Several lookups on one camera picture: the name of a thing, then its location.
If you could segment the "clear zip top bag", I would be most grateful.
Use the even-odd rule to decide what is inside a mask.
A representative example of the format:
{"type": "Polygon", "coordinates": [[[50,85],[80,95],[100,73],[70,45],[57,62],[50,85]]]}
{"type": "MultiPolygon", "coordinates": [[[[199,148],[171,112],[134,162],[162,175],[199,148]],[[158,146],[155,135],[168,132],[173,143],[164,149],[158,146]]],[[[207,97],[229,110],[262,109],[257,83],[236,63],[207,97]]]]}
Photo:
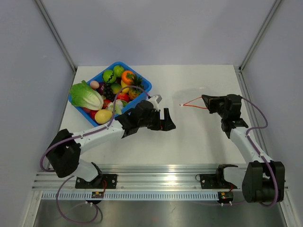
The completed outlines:
{"type": "Polygon", "coordinates": [[[175,92],[172,99],[179,107],[193,107],[206,110],[206,106],[202,100],[202,94],[205,91],[207,91],[205,87],[184,88],[175,92]]]}

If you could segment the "yellow lemon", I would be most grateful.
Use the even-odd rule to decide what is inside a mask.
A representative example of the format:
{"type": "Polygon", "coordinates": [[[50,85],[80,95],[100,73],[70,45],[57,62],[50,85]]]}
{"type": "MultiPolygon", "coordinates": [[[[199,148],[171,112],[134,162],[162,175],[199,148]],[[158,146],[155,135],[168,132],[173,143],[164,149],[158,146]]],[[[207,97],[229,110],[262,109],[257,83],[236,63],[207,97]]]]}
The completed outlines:
{"type": "Polygon", "coordinates": [[[98,123],[98,124],[105,124],[107,123],[111,117],[112,117],[112,112],[110,110],[107,109],[101,109],[99,111],[96,112],[95,116],[94,116],[94,120],[98,123]]]}

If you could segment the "green lettuce head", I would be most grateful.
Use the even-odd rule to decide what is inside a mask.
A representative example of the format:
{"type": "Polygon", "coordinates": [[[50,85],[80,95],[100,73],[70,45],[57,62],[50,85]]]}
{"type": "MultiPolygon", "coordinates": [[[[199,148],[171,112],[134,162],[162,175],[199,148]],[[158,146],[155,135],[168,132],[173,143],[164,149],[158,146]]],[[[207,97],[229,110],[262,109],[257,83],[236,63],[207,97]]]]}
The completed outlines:
{"type": "Polygon", "coordinates": [[[103,98],[86,81],[72,85],[70,89],[71,104],[75,107],[98,111],[103,107],[103,98]]]}

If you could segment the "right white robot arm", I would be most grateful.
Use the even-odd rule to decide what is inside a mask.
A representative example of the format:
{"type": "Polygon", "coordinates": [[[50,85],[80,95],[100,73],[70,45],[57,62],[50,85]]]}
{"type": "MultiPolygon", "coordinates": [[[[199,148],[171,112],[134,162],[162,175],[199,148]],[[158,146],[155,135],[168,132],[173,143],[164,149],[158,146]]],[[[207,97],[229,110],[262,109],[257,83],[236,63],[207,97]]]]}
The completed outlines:
{"type": "Polygon", "coordinates": [[[240,151],[247,168],[236,165],[220,165],[216,170],[215,183],[219,187],[231,184],[242,190],[248,203],[259,203],[272,207],[284,199],[285,166],[274,161],[251,138],[249,127],[241,117],[243,97],[230,94],[226,96],[202,95],[206,109],[210,114],[221,117],[221,128],[240,151]]]}

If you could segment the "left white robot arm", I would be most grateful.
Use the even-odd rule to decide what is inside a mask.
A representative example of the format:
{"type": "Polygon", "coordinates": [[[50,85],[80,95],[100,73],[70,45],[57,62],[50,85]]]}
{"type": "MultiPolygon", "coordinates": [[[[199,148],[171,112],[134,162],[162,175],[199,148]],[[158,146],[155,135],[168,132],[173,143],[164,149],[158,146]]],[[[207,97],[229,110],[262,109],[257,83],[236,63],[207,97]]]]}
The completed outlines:
{"type": "Polygon", "coordinates": [[[115,117],[109,125],[71,133],[63,129],[57,133],[46,154],[59,178],[75,176],[77,189],[105,188],[109,184],[105,174],[93,162],[80,158],[81,154],[113,139],[122,139],[138,132],[140,128],[152,131],[170,131],[176,128],[169,109],[164,108],[160,118],[160,95],[142,100],[134,108],[115,117]]]}

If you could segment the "red apple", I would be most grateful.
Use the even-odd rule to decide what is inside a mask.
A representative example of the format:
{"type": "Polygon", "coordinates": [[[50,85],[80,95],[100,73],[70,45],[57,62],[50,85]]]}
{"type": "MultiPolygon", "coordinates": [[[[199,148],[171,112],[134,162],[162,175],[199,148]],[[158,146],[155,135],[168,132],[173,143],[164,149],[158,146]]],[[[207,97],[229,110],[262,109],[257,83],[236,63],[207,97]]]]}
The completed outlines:
{"type": "Polygon", "coordinates": [[[117,99],[125,101],[127,103],[130,101],[129,95],[127,93],[123,93],[123,92],[117,94],[117,99]]]}

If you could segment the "white green cabbage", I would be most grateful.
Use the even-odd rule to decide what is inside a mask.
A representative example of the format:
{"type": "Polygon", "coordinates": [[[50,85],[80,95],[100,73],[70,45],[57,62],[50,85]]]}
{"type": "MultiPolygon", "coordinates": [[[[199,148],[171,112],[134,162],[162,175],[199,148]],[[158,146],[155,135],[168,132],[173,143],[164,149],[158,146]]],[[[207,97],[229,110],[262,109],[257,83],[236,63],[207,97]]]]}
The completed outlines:
{"type": "Polygon", "coordinates": [[[115,114],[121,115],[123,108],[126,107],[127,105],[128,103],[126,101],[118,99],[116,100],[115,107],[114,107],[114,103],[110,102],[107,105],[106,109],[110,111],[113,111],[113,109],[115,109],[115,114]]]}

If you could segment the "dark grape bunch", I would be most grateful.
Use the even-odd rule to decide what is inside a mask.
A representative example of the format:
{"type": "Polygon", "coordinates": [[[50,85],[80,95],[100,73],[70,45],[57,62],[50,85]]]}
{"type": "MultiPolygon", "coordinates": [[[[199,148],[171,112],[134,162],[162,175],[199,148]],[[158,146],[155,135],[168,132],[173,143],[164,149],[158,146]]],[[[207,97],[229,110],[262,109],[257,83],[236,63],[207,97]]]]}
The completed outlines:
{"type": "Polygon", "coordinates": [[[110,83],[104,84],[103,95],[106,97],[106,99],[110,100],[111,102],[114,101],[116,95],[113,93],[110,83]]]}

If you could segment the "purple onion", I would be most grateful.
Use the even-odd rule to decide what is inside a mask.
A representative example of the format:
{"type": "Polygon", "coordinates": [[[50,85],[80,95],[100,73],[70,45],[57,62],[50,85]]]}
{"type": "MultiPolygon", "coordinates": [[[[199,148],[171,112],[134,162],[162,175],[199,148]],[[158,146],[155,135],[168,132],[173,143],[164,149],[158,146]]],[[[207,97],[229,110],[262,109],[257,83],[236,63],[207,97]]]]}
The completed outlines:
{"type": "Polygon", "coordinates": [[[104,93],[104,88],[105,88],[105,83],[104,83],[104,82],[99,82],[99,87],[96,89],[96,91],[97,91],[100,95],[103,95],[103,93],[104,93]]]}

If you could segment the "red tomato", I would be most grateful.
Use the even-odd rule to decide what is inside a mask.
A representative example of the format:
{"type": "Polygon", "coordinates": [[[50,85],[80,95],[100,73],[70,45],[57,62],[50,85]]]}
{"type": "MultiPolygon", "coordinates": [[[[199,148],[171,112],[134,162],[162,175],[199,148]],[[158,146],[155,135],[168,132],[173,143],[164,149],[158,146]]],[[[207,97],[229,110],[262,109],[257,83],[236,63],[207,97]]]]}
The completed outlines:
{"type": "Polygon", "coordinates": [[[89,115],[90,115],[90,117],[91,117],[92,120],[95,120],[95,115],[96,115],[97,112],[98,111],[95,111],[95,110],[91,110],[90,111],[89,115]]]}

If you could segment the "pink egg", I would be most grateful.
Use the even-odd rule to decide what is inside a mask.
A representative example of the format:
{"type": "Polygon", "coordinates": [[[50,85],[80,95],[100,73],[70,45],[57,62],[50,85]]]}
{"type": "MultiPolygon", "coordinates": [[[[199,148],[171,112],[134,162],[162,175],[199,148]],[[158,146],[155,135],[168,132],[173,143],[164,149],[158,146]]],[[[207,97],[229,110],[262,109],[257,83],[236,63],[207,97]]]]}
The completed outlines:
{"type": "Polygon", "coordinates": [[[92,89],[98,89],[99,86],[100,86],[99,83],[98,83],[97,81],[95,81],[95,80],[94,80],[94,81],[91,81],[89,85],[90,85],[90,87],[91,87],[92,89]]]}

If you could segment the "right frame post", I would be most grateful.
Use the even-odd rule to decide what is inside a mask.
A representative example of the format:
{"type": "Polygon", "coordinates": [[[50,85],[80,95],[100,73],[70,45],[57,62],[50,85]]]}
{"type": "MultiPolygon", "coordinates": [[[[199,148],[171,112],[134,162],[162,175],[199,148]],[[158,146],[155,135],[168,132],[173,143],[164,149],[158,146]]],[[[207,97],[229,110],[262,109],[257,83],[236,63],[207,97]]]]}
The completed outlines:
{"type": "Polygon", "coordinates": [[[239,71],[240,73],[244,72],[244,69],[246,68],[248,62],[250,61],[253,53],[255,52],[255,50],[258,47],[258,44],[260,43],[262,37],[264,36],[264,34],[266,33],[267,29],[269,28],[269,25],[271,23],[271,21],[273,20],[273,17],[275,16],[276,12],[278,11],[280,5],[283,3],[283,0],[275,0],[270,8],[270,10],[268,11],[265,19],[263,20],[255,38],[253,39],[253,42],[251,43],[247,53],[245,54],[245,57],[243,59],[243,61],[241,62],[241,64],[239,65],[239,71]]]}

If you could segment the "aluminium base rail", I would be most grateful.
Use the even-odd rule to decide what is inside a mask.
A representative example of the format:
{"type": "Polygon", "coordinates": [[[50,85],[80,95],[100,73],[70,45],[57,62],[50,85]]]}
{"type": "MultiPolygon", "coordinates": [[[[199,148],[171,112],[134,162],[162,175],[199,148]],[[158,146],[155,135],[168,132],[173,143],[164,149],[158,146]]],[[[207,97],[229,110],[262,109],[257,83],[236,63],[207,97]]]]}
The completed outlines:
{"type": "MultiPolygon", "coordinates": [[[[191,165],[99,165],[105,174],[117,174],[116,191],[202,191],[197,174],[214,174],[218,164],[191,165]]],[[[33,191],[56,191],[65,178],[37,172],[33,191]]]]}

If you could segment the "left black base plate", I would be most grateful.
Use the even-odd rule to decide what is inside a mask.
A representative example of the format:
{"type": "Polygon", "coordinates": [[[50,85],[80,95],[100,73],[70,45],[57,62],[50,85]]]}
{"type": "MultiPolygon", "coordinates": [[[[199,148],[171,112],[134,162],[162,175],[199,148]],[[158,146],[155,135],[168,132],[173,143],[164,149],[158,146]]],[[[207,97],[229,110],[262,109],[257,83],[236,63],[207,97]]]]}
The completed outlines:
{"type": "Polygon", "coordinates": [[[117,174],[103,174],[100,180],[87,182],[82,178],[77,177],[76,189],[115,189],[117,185],[117,174]]]}

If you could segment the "left frame post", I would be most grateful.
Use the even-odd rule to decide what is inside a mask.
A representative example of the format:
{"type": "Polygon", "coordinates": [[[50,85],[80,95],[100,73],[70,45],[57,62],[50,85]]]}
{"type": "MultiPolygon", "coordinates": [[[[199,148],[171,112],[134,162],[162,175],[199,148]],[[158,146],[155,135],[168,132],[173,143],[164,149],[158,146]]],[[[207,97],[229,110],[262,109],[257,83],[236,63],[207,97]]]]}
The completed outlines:
{"type": "Polygon", "coordinates": [[[38,11],[40,12],[43,20],[45,21],[48,29],[50,30],[55,42],[57,43],[61,53],[63,54],[65,60],[67,61],[70,69],[72,70],[73,74],[75,75],[77,72],[77,66],[75,65],[72,57],[70,56],[64,42],[62,41],[60,34],[58,33],[55,24],[46,8],[42,0],[33,0],[35,5],[37,6],[38,11]]]}

